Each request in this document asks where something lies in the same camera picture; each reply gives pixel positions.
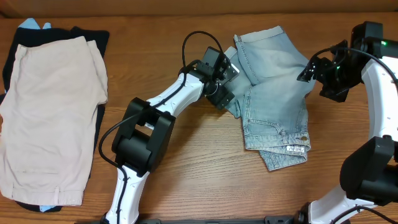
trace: jeans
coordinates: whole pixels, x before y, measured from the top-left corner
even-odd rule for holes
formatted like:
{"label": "jeans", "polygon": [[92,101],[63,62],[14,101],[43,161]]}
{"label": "jeans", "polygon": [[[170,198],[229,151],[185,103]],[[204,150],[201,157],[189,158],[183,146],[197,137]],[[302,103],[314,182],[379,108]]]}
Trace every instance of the jeans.
{"label": "jeans", "polygon": [[226,88],[235,94],[227,109],[242,117],[245,147],[258,150],[269,171],[307,161],[310,150],[305,95],[315,81],[296,78],[308,60],[281,27],[234,36],[226,56],[240,73]]}

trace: jeans label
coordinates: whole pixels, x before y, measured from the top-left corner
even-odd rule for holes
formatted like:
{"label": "jeans label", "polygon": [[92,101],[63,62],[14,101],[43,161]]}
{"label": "jeans label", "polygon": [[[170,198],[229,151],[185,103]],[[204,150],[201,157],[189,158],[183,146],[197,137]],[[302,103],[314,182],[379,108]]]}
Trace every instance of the jeans label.
{"label": "jeans label", "polygon": [[303,146],[287,146],[286,150],[290,152],[305,152],[305,148]]}

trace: pink shorts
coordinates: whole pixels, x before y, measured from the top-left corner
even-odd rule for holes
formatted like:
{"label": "pink shorts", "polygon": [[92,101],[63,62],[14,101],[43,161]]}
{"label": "pink shorts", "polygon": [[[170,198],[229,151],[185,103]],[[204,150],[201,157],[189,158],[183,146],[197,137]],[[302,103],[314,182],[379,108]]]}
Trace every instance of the pink shorts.
{"label": "pink shorts", "polygon": [[31,205],[81,205],[107,82],[95,41],[18,46],[0,105],[3,196]]}

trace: table surface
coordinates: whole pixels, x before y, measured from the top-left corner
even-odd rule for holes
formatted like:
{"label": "table surface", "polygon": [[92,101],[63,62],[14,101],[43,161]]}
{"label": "table surface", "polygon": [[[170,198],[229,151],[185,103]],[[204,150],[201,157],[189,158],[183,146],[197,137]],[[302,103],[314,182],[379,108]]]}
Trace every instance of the table surface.
{"label": "table surface", "polygon": [[[21,19],[0,20],[0,67]],[[134,98],[152,98],[170,86],[182,66],[181,46],[193,30],[213,34],[224,49],[233,35],[280,25],[307,58],[315,52],[350,38],[352,28],[364,21],[384,24],[384,37],[398,39],[398,14],[259,14],[178,17],[92,17],[39,19],[40,25],[70,29],[104,29],[111,33],[105,55],[109,101],[100,135],[121,120]],[[206,36],[193,36],[186,48],[187,61],[201,58],[209,45]],[[206,99],[189,106],[177,119],[169,149],[151,174],[140,202],[143,218],[163,220],[209,218],[263,218],[293,214],[305,202],[324,196],[339,184],[344,159],[368,139],[368,102],[364,85],[335,103],[318,95],[316,84],[306,99],[312,149],[304,164],[268,172],[257,151],[244,148],[241,120],[218,111]],[[110,150],[114,134],[104,144]],[[73,223],[99,220],[109,210],[116,185],[116,169],[95,152],[91,179],[83,205],[43,214],[24,210],[0,196],[0,223]],[[398,220],[398,205],[379,207]],[[353,223],[382,223],[368,212]]]}

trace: denim shorts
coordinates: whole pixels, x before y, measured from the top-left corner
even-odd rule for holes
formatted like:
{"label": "denim shorts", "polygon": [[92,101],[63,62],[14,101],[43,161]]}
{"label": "denim shorts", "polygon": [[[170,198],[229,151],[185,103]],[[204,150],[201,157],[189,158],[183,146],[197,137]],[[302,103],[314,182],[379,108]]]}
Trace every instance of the denim shorts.
{"label": "denim shorts", "polygon": [[268,170],[307,161],[310,150],[305,96],[315,84],[297,81],[308,60],[281,27],[234,36],[226,56],[240,73],[226,87],[227,109],[242,117],[246,149],[259,150]]}

